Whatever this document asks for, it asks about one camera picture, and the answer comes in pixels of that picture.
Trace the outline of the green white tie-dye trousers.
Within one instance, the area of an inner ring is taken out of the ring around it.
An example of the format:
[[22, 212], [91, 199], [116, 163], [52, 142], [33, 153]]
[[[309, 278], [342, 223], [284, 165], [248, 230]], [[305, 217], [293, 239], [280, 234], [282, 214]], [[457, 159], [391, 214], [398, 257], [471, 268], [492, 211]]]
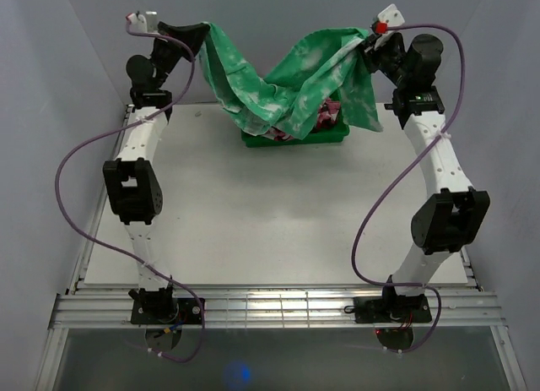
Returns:
[[337, 96], [346, 124], [380, 132], [371, 75], [359, 51], [368, 35], [355, 27], [317, 30], [261, 76], [225, 32], [211, 24], [198, 61], [218, 103], [250, 135], [276, 128], [305, 139], [331, 95]]

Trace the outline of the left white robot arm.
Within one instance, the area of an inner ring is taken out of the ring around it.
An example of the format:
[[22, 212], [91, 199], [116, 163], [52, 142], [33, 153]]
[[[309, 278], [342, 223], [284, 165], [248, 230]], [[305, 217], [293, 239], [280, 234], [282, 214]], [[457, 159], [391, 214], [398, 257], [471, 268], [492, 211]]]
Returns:
[[164, 205], [152, 160], [175, 104], [163, 85], [181, 59], [194, 61], [209, 31], [204, 23], [172, 26], [159, 22], [150, 55], [128, 59], [131, 127], [116, 158], [103, 165], [111, 211], [125, 226], [138, 263], [138, 288], [128, 294], [141, 313], [158, 323], [177, 323], [181, 315], [173, 285], [156, 275], [165, 266], [152, 249], [154, 222]]

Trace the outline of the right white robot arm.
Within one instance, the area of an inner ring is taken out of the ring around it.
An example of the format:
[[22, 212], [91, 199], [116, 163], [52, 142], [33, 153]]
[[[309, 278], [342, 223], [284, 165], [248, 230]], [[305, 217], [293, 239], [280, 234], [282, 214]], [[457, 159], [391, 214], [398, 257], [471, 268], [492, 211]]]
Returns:
[[360, 48], [366, 67], [379, 71], [395, 86], [393, 111], [410, 140], [423, 172], [427, 200], [411, 221], [413, 244], [399, 269], [389, 276], [378, 297], [356, 298], [356, 323], [428, 323], [425, 286], [438, 268], [471, 243], [490, 205], [465, 175], [445, 131], [445, 108], [435, 88], [443, 43], [421, 34], [405, 46], [402, 35], [371, 35]]

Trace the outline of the pink camouflage trousers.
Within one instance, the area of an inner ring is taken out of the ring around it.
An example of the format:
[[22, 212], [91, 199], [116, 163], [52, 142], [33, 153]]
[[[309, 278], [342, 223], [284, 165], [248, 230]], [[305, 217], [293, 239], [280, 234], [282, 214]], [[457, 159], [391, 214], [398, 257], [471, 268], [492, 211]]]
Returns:
[[[341, 111], [341, 102], [333, 98], [326, 98], [319, 107], [315, 126], [311, 129], [312, 133], [319, 133], [334, 128], [338, 124], [338, 118]], [[295, 140], [295, 138], [275, 127], [271, 127], [263, 134], [264, 138], [276, 142], [286, 142]]]

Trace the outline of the green plastic bin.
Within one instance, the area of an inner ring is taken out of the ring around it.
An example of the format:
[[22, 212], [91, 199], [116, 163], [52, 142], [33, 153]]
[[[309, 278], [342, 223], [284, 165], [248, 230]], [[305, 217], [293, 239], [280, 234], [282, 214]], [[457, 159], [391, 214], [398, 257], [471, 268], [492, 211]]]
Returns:
[[[338, 93], [334, 92], [329, 98], [339, 100]], [[276, 142], [271, 139], [264, 138], [263, 135], [253, 136], [249, 133], [242, 132], [241, 139], [247, 148], [261, 148], [261, 147], [278, 147], [288, 145], [299, 144], [339, 144], [349, 135], [349, 126], [343, 121], [343, 114], [340, 111], [337, 125], [327, 131], [321, 131], [319, 133], [310, 133], [303, 139], [295, 139], [286, 142]]]

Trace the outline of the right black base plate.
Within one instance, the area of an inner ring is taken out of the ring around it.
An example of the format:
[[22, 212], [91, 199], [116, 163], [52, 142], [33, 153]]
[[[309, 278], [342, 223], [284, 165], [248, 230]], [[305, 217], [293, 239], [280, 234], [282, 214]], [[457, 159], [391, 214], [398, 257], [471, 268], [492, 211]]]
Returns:
[[393, 287], [384, 287], [380, 296], [354, 297], [343, 311], [353, 314], [356, 323], [430, 323], [429, 303], [424, 294], [402, 296]]

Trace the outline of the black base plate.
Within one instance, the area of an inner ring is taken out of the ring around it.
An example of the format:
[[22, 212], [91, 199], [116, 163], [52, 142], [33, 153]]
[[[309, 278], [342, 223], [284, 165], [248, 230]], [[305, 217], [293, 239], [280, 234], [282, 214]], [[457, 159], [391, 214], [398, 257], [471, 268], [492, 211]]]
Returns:
[[356, 323], [430, 323], [429, 303], [424, 294], [402, 296], [393, 287], [384, 287], [380, 296], [354, 297], [343, 311], [353, 314]]
[[202, 323], [205, 300], [201, 305], [192, 297], [173, 296], [173, 289], [160, 288], [157, 291], [131, 289], [131, 324], [174, 325], [177, 323], [197, 325]]

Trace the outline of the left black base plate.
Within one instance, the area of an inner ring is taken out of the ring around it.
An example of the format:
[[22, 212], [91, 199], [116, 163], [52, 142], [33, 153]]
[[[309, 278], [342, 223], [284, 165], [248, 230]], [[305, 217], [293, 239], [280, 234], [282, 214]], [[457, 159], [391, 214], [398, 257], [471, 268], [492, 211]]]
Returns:
[[173, 289], [160, 288], [157, 291], [131, 289], [131, 324], [174, 325], [177, 323], [197, 325], [202, 323], [205, 300], [201, 305], [192, 297], [173, 296]]

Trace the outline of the aluminium frame rail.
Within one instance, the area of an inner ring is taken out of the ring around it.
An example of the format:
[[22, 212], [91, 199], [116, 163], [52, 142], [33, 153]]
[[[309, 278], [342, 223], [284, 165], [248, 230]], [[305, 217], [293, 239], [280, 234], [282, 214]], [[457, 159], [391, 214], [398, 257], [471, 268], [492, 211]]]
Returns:
[[[198, 290], [204, 299], [203, 314], [209, 329], [326, 329], [354, 326], [354, 315], [345, 312], [354, 298], [380, 294], [378, 288], [289, 288]], [[441, 289], [427, 296], [433, 317], [441, 327], [487, 327], [506, 323], [493, 292]], [[58, 296], [49, 321], [51, 329], [133, 328], [141, 318], [126, 291], [84, 289]]]

